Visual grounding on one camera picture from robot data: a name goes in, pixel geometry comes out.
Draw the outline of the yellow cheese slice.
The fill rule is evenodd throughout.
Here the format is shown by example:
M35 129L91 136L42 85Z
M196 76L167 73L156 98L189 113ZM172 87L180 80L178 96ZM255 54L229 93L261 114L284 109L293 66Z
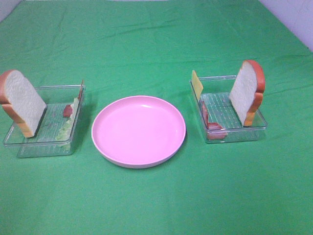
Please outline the yellow cheese slice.
M202 85L199 77L197 76L195 70L192 70L191 84L193 86L193 90L194 90L196 99L197 99L197 101L199 101L201 93L203 91L203 85Z

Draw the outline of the bacon strip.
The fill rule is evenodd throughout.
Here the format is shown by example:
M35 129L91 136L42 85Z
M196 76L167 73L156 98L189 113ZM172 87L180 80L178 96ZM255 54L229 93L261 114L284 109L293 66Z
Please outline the bacon strip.
M220 126L217 122L209 122L209 112L207 106L204 101L201 102L202 107L202 117L207 128L207 138L209 140L222 140L227 136L227 132L214 132L210 133L212 130L222 130L222 126Z
M77 96L77 100L80 100L80 98L81 98L81 94L82 94L82 90L83 90L83 84L84 84L84 80L82 80L82 83L80 85L80 91L79 91L79 94ZM63 111L63 117L69 118L73 114L74 108L72 108L72 106L73 106L73 104L66 105L66 107L64 108L64 111Z

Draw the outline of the toast bread slice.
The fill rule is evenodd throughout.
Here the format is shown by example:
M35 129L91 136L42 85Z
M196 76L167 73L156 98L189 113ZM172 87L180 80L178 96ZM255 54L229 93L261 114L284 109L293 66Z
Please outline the toast bread slice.
M0 104L24 137L35 136L46 103L20 71L8 70L0 75Z
M237 74L229 99L242 126L251 126L262 104L266 80L261 65L245 60Z

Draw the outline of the green lettuce leaf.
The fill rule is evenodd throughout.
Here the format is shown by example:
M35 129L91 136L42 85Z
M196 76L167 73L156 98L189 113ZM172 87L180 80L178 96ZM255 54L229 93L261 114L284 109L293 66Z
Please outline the green lettuce leaf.
M69 141L70 138L73 137L74 134L73 127L79 106L79 100L77 100L77 97L74 98L71 104L73 104L72 108L74 108L73 114L70 117L65 118L66 121L59 129L58 134L55 138L56 141Z

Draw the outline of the pink round plate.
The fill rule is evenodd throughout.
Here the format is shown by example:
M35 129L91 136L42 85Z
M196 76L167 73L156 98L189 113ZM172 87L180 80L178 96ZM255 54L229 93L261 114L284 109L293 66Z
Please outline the pink round plate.
M95 118L91 137L110 162L126 168L149 168L175 155L186 135L185 120L171 103L137 95L106 106Z

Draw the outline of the right clear plastic container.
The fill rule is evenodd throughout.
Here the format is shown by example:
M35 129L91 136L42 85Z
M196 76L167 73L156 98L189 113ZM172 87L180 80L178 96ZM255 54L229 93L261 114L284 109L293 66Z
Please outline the right clear plastic container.
M197 109L201 133L206 143L258 141L266 137L267 122L259 110L255 113L252 126L242 126L229 99L229 93L235 79L236 76L234 75L200 77L203 91L199 101L197 101L193 86L191 85L191 94ZM202 101L204 101L207 106L209 122L217 122L222 126L222 130L212 130L209 132L227 132L227 136L224 139L209 140L207 138L208 130L202 117Z

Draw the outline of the clear plastic container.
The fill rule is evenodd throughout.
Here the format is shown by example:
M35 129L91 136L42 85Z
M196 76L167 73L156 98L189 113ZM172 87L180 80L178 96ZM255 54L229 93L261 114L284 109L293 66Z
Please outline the clear plastic container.
M69 141L56 141L55 138L66 121L63 117L64 108L78 96L80 85L41 86L37 87L36 91L47 105L36 135L25 138L17 124L12 123L4 137L4 147L13 151L18 158L71 155L78 145L76 136L81 127L85 86L83 85L79 100L74 134Z
M235 79L236 76L234 75L200 77L203 91L199 101L197 101L193 86L191 85L191 94L197 109L201 133L206 143L258 141L266 137L267 122L259 110L255 113L252 126L242 126L229 99L229 93ZM222 130L212 130L209 132L227 132L227 136L224 139L209 140L207 138L208 130L202 117L202 101L204 101L207 106L209 122L217 122L222 126Z

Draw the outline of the green tablecloth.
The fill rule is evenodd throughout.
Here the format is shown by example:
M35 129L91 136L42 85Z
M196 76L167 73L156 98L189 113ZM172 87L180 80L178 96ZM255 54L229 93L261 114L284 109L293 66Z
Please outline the green tablecloth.
M191 72L263 67L259 141L206 144ZM3 235L310 235L313 55L257 0L23 1L0 24L0 69L34 86L84 83L76 151L18 159L0 148ZM130 95L174 104L179 152L118 167L91 139L94 118Z

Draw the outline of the left clear plastic container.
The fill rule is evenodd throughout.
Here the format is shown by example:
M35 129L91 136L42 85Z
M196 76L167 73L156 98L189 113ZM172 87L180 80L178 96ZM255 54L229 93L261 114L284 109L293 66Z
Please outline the left clear plastic container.
M79 100L74 134L69 141L56 141L55 138L66 121L63 117L64 108L78 96L80 85L41 86L37 87L36 91L47 105L36 135L25 138L17 124L12 123L4 137L4 147L13 151L18 158L71 155L78 145L76 136L81 127L85 86L83 85Z

